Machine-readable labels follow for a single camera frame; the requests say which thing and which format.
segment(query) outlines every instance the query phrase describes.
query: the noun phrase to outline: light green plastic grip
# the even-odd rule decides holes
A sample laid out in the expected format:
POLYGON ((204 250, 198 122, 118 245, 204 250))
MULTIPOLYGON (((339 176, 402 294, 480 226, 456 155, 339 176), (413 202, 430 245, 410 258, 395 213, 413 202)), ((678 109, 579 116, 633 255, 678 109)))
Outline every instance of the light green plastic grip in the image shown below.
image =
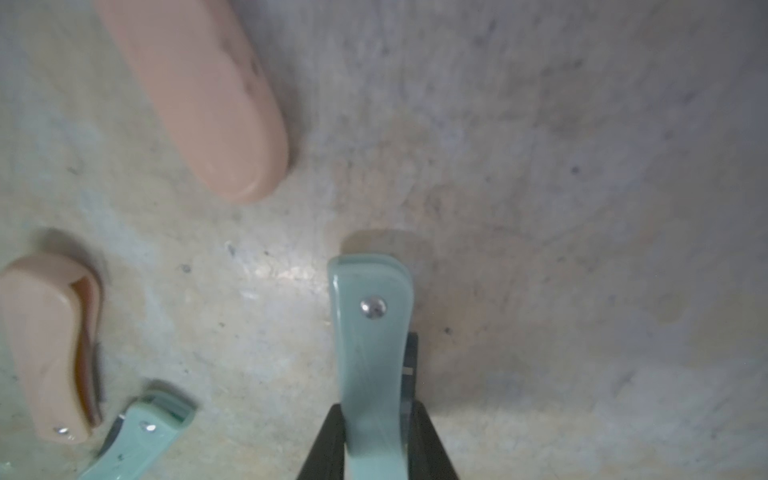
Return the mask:
POLYGON ((138 480, 194 418, 194 409, 166 392, 150 391, 125 413, 114 443, 79 480, 138 480))
POLYGON ((341 408, 355 480, 408 480, 400 434, 400 382, 413 310, 413 281, 395 258, 344 255, 328 264, 341 408), (386 304, 369 318, 362 302, 386 304))

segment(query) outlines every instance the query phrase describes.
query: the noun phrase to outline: concrete floor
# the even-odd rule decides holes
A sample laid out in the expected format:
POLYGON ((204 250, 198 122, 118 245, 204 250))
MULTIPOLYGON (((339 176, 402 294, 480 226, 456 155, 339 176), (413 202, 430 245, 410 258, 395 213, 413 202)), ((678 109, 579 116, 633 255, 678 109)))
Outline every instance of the concrete floor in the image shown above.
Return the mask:
POLYGON ((77 478, 151 379, 200 411, 147 480, 295 478, 337 401, 326 261, 417 284, 462 478, 768 478, 768 6, 235 1, 293 168, 192 177, 87 0, 0 2, 0 263, 101 275, 107 425, 38 442, 0 333, 0 478, 77 478))

